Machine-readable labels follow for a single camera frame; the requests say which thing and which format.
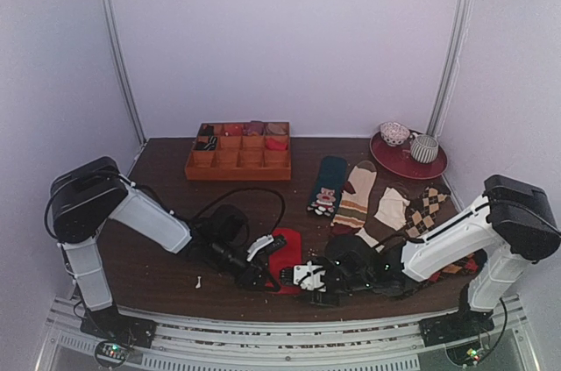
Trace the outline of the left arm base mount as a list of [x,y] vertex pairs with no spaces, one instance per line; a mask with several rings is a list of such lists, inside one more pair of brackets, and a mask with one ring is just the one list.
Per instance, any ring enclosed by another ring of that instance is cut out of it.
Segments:
[[157,324],[149,319],[120,316],[113,329],[83,317],[80,330],[99,339],[93,350],[96,362],[106,368],[117,368],[135,354],[137,348],[150,348]]

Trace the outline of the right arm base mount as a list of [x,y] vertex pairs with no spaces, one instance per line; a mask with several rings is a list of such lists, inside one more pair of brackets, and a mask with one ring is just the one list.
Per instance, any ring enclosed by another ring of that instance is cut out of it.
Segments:
[[493,313],[458,310],[451,314],[422,319],[419,330],[426,347],[447,345],[452,364],[466,368],[479,365],[496,347],[491,343]]

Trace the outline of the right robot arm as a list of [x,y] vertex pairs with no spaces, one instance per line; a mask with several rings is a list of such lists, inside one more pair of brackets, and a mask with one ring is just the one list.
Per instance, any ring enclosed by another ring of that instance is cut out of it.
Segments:
[[504,175],[492,175],[484,185],[466,209],[429,232],[412,237],[399,231],[390,238],[393,246],[370,246],[357,234],[337,235],[323,256],[283,268],[280,280],[308,291],[314,304],[334,306],[340,295],[359,291],[408,296],[436,273],[469,258],[476,275],[449,321],[455,336],[467,337],[529,265],[560,247],[543,189]]

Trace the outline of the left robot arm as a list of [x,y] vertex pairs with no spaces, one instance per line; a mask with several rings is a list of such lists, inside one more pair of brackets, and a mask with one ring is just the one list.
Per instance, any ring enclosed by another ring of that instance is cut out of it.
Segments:
[[185,218],[166,207],[146,185],[120,173],[111,157],[101,157],[58,176],[51,183],[44,226],[63,252],[68,272],[80,290],[92,325],[106,339],[118,339],[126,322],[116,307],[98,241],[109,223],[119,224],[164,251],[180,256],[198,253],[233,276],[240,288],[277,292],[281,286],[259,254],[275,238],[267,234],[246,250],[234,245],[248,232],[243,211],[227,204],[234,189]]

